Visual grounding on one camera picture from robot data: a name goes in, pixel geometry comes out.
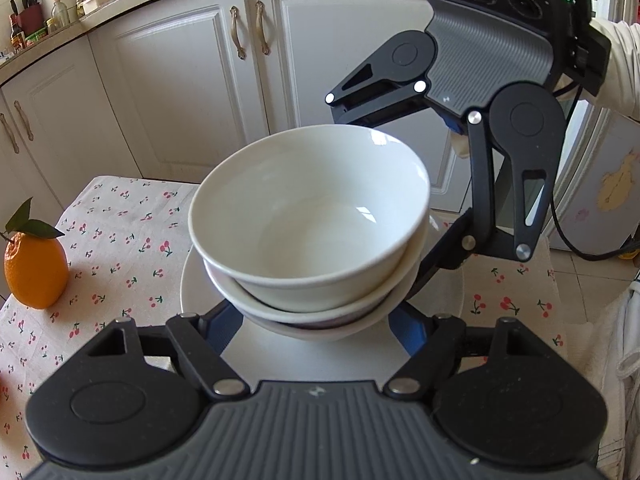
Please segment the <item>right gloved hand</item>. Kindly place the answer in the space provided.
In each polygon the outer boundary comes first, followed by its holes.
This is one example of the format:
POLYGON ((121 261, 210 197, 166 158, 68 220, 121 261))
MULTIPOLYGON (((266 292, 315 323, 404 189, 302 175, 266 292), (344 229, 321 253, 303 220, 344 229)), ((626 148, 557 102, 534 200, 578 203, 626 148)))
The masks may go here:
POLYGON ((593 18, 591 26, 611 41, 610 59, 604 83, 594 96, 584 90, 580 98, 593 106, 608 108, 640 119, 640 26, 593 18))

